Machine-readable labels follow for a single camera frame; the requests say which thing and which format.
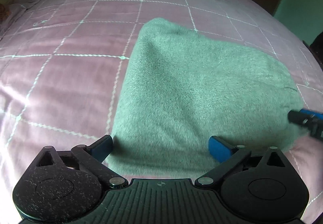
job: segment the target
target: blue gripper pad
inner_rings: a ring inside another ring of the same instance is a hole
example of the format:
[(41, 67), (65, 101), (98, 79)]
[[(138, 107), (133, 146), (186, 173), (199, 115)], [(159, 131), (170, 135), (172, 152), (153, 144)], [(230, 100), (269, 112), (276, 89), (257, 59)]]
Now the blue gripper pad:
[(310, 110), (307, 110), (307, 109), (301, 109), (300, 112), (304, 113), (304, 114), (308, 114), (308, 115), (315, 115), (317, 118), (323, 120), (323, 114), (321, 114), (321, 113), (317, 113), (317, 112), (310, 111)]
[(211, 136), (209, 139), (209, 152), (214, 159), (222, 163), (233, 155), (235, 147), (229, 145), (217, 136)]

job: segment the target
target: screw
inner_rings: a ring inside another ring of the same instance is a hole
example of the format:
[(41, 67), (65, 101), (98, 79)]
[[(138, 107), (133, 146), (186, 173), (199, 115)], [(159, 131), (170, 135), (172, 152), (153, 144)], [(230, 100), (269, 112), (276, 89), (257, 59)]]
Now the screw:
[(110, 178), (109, 182), (113, 188), (117, 188), (123, 183), (125, 183), (125, 179), (123, 177), (113, 177)]
[(213, 179), (211, 179), (210, 177), (200, 177), (197, 181), (201, 185), (210, 185), (213, 183)]

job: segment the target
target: green towel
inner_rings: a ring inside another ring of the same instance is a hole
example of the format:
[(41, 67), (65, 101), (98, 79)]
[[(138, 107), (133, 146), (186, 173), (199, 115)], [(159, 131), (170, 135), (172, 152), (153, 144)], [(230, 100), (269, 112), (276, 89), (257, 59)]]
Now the green towel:
[(287, 114), (302, 107), (287, 68), (271, 56), (157, 18), (129, 60), (107, 162), (121, 175), (195, 179), (219, 164), (208, 151), (212, 135), (288, 150), (301, 132)]

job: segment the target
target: bedspread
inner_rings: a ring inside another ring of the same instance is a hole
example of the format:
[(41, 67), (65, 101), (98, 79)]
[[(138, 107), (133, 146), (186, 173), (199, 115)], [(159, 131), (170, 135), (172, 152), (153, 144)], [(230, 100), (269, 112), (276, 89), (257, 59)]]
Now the bedspread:
[[(250, 0), (40, 0), (0, 41), (0, 223), (20, 221), (12, 190), (42, 147), (111, 132), (139, 30), (156, 17), (266, 52), (287, 66), (304, 107), (323, 112), (320, 66)], [(302, 219), (312, 223), (323, 211), (323, 144), (305, 136), (286, 156), (310, 191)]]

